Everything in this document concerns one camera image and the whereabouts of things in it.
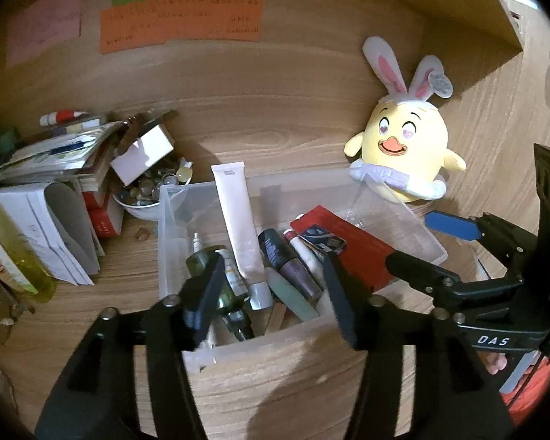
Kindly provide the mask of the person right hand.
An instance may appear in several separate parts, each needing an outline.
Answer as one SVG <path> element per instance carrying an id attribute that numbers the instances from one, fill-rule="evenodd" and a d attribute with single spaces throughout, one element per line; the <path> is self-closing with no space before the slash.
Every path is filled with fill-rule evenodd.
<path id="1" fill-rule="evenodd" d="M 487 372 L 491 375 L 497 374 L 507 366 L 507 357 L 504 353 L 479 352 L 479 358 L 484 363 Z"/>

